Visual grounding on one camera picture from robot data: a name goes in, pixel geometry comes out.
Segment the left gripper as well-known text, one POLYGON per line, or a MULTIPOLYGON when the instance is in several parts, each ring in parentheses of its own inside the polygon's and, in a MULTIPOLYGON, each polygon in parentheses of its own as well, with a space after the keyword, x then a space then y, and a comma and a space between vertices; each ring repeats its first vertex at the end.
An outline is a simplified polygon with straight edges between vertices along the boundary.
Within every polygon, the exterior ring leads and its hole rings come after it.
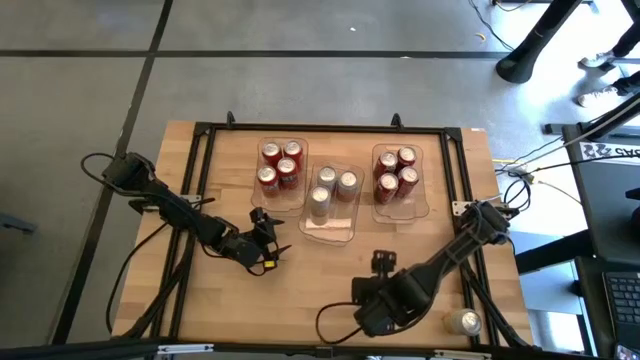
POLYGON ((217 246, 217 253, 239 263, 249 273, 256 273, 258 266, 262 267, 263 273, 276 269, 280 256, 290 248, 290 245, 280 247, 277 244, 274 228, 283 221, 272 218, 262 207, 256 207, 251 211, 251 222, 254 224, 251 231, 227 232, 217 246))

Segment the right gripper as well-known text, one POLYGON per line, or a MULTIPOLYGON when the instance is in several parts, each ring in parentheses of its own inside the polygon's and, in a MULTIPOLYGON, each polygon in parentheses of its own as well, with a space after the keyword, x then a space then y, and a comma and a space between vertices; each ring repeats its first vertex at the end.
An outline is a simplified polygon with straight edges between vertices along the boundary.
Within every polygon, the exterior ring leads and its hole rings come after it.
MULTIPOLYGON (((392 273, 397 262, 393 251, 375 250, 371 271, 376 276, 392 273)), ((354 319, 369 337, 397 333, 426 314, 431 306, 431 291, 409 272, 391 278, 356 277, 352 279, 352 301, 358 306, 354 319)))

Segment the clear plastic bin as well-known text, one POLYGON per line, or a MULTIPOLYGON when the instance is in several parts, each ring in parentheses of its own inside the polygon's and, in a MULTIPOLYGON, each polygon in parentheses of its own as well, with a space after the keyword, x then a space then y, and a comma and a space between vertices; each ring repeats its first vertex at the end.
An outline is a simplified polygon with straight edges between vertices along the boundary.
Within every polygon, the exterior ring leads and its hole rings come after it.
POLYGON ((262 207, 270 212, 279 212, 285 213, 292 216, 297 216, 301 213, 302 207, 306 198, 306 190, 307 190, 307 165, 308 165, 308 143, 306 140, 302 138, 286 138, 286 137, 266 137, 262 138, 257 145, 257 160, 256 160, 256 169, 254 171, 254 188, 253 194, 251 197, 252 204, 256 207, 262 207), (265 197, 259 187, 259 183, 256 179, 257 169, 261 166, 266 165, 262 155, 261 148, 265 142, 274 141, 277 142, 283 154, 283 146, 290 140, 299 140, 302 143, 304 148, 304 160, 303 167, 301 169, 298 168, 299 171, 299 183, 295 189, 286 190, 280 187, 279 183, 279 194, 276 197, 265 197))
POLYGON ((373 191, 373 200, 374 200, 374 210, 373 216, 377 222, 380 223, 396 223, 396 224, 406 224, 413 223, 420 218, 426 217, 430 212, 430 206, 427 201, 427 196, 424 190, 425 187, 425 177, 423 170, 423 151, 422 149, 415 144, 401 144, 401 143, 382 143, 376 144, 372 149, 372 191, 373 191), (394 198, 388 204, 379 204, 376 202, 374 198, 374 192, 376 187, 376 182, 374 174, 373 174, 373 166, 377 157, 386 151, 394 152, 397 155, 397 151, 404 147, 411 146, 415 149, 417 154, 417 159, 414 167, 419 173, 419 183, 414 187, 413 191, 406 196, 405 198, 398 198, 395 194, 394 198))
POLYGON ((311 168, 309 186, 306 191, 303 213, 300 216, 298 223, 299 230, 304 234, 304 236, 309 240, 336 246, 344 246, 350 242, 354 238, 356 232, 356 220, 358 217, 364 180, 364 170, 356 165, 329 160, 314 162, 311 168), (338 173, 338 179, 343 172, 352 171, 357 175, 359 184, 355 199, 352 202, 346 203, 337 199, 336 183, 336 190, 331 194, 328 221, 324 225, 318 226, 311 220, 309 199, 311 190, 315 186, 318 186, 316 183, 316 177, 319 169, 323 166, 334 167, 338 173))

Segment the white orange Spindrift can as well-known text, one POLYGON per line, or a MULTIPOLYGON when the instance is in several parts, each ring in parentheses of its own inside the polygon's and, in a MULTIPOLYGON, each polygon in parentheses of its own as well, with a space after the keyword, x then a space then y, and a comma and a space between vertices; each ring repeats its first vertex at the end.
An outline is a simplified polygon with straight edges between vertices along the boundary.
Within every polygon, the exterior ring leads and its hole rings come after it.
POLYGON ((354 172, 343 172, 337 182, 337 199, 346 203, 352 202, 357 195, 358 184, 358 177, 354 172))
POLYGON ((483 324, 480 315, 473 309, 463 308, 443 317, 445 329, 454 335, 478 336, 483 324))
POLYGON ((322 226, 328 221, 330 205, 331 191, 322 185, 315 186, 309 199, 310 216, 314 224, 322 226))
POLYGON ((316 177, 317 185, 327 188, 330 194, 335 192, 337 180, 338 173, 332 166, 321 167, 316 177))

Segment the black horizontal rig bar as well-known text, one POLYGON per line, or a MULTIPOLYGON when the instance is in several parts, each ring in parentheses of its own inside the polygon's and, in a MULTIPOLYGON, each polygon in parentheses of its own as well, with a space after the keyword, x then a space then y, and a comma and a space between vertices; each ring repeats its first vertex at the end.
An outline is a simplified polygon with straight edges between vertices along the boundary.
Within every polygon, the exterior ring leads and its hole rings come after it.
MULTIPOLYGON (((107 341, 42 345, 0 349, 0 360, 131 360, 134 358, 165 356, 157 355, 157 348, 163 344, 213 344, 213 353, 273 353, 287 356, 306 355, 313 358, 329 359, 336 356, 398 356, 433 358, 434 348, 392 348, 358 347, 347 345, 282 345, 282 344, 238 344, 238 343, 178 343, 170 338, 126 339, 107 341)), ((532 347, 507 348, 477 345, 470 349, 450 349, 490 353, 493 360, 608 360, 580 354, 556 353, 536 350, 532 347)))

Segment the black desk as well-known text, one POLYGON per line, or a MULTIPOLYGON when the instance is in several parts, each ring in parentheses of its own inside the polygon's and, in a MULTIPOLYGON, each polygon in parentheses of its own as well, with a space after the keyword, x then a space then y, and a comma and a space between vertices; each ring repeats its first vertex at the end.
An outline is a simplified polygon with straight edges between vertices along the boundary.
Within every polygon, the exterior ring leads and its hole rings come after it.
MULTIPOLYGON (((604 143, 640 146, 640 140, 629 138, 610 137, 604 143)), ((578 143, 567 152, 587 228, 518 255, 518 270, 526 274, 572 260, 597 353, 611 356, 618 344, 640 352, 640 347, 616 340, 603 281, 605 272, 640 272, 640 232, 629 224, 639 202, 625 197, 626 191, 640 187, 640 164, 589 162, 578 143)))

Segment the black keyboard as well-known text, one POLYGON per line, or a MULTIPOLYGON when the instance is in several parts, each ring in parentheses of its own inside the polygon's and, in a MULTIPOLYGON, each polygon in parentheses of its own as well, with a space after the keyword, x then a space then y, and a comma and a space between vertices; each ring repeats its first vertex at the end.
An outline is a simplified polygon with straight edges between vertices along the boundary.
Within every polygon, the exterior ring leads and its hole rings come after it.
POLYGON ((603 281, 616 340, 640 347, 640 272, 605 272, 603 281))

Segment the white printed label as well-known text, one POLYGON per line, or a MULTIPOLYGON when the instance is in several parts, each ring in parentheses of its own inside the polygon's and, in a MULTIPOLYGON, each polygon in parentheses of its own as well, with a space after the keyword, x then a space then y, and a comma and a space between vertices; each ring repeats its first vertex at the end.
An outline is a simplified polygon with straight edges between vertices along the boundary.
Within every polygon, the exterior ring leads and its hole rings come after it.
POLYGON ((579 147, 584 160, 604 158, 614 160, 615 156, 617 156, 619 159, 621 159, 622 156, 630 159, 640 159, 640 146, 635 145, 580 142, 579 147))

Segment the grey chair base leg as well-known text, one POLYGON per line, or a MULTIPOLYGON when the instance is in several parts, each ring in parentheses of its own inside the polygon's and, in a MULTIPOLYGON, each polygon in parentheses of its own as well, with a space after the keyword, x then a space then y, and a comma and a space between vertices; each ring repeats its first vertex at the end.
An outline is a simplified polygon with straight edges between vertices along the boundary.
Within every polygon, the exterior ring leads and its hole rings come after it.
POLYGON ((32 234, 37 226, 33 223, 0 212, 0 227, 19 230, 26 234, 32 234))

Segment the black rounded object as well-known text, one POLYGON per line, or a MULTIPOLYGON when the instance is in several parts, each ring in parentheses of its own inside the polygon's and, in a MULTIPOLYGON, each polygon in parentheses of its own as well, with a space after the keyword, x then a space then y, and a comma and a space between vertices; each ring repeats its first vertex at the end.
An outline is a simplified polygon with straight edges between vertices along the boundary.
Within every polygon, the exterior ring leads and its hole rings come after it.
POLYGON ((639 202, 639 205, 630 215, 629 224, 635 231, 640 232, 640 187, 626 191, 625 197, 639 202))

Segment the person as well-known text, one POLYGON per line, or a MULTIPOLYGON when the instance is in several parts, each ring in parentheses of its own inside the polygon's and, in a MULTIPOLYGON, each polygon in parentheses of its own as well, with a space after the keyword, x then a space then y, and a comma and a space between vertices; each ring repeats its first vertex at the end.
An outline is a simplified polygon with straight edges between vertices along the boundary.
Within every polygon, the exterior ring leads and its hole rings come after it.
MULTIPOLYGON (((624 58, 640 43, 640 15, 621 35, 617 43, 608 51, 596 53, 591 57, 583 57, 580 64, 586 68, 599 68, 610 65, 614 59, 624 58)), ((577 97, 577 103, 583 107, 593 107, 610 103, 618 97, 640 92, 640 70, 633 75, 622 77, 598 90, 584 93, 577 97)))

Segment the black diagonal rod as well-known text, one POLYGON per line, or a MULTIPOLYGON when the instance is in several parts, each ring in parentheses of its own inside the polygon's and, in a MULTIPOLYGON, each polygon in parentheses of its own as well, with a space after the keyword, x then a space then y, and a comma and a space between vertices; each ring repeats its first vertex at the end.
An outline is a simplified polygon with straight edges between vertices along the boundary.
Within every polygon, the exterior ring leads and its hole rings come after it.
POLYGON ((607 138, 629 138, 640 140, 640 126, 627 123, 640 116, 640 93, 633 95, 614 109, 606 112, 594 122, 577 124, 545 124, 545 135, 561 135, 566 144, 599 141, 607 138))

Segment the black metal table frame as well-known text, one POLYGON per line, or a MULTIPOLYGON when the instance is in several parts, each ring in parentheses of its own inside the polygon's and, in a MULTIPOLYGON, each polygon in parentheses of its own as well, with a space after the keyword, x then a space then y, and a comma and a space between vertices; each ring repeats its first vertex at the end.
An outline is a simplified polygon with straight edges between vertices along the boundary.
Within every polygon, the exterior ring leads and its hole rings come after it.
POLYGON ((241 228, 249 225, 251 176, 257 144, 266 137, 306 140, 314 160, 335 159, 364 169, 379 143, 420 146, 427 169, 429 214, 413 223, 382 224, 373 196, 360 200, 354 238, 344 246, 307 239, 295 219, 281 216, 280 245, 290 245, 279 267, 261 277, 235 262, 197 253, 190 270, 178 337, 182 341, 238 344, 347 345, 358 347, 468 349, 471 341, 445 331, 443 317, 464 303, 459 273, 447 275, 426 317, 393 336, 359 333, 351 305, 351 281, 367 276, 377 249, 394 251, 400 267, 424 261, 454 235, 451 203, 464 197, 494 198, 498 191, 487 133, 471 128, 238 123, 219 125, 205 183, 207 213, 241 228))

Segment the silver metal bracket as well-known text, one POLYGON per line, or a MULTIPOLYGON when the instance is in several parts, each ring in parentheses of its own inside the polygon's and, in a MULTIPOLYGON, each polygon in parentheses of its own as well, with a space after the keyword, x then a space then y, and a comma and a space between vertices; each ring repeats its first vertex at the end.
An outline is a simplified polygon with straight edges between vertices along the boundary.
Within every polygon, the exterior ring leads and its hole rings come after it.
POLYGON ((157 355, 181 355, 213 352, 213 344, 163 344, 157 348, 157 355))
POLYGON ((445 360, 493 360, 490 353, 460 351, 450 349, 436 349, 433 359, 445 360))

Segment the black cylindrical post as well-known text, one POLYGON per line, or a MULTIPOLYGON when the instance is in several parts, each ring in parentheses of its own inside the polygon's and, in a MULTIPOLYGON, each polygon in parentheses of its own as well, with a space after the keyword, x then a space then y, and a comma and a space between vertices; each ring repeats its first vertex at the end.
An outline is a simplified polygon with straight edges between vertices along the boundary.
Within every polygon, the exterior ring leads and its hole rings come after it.
POLYGON ((520 45, 498 61, 496 73, 509 83, 526 83, 542 50, 581 2, 553 0, 520 45))

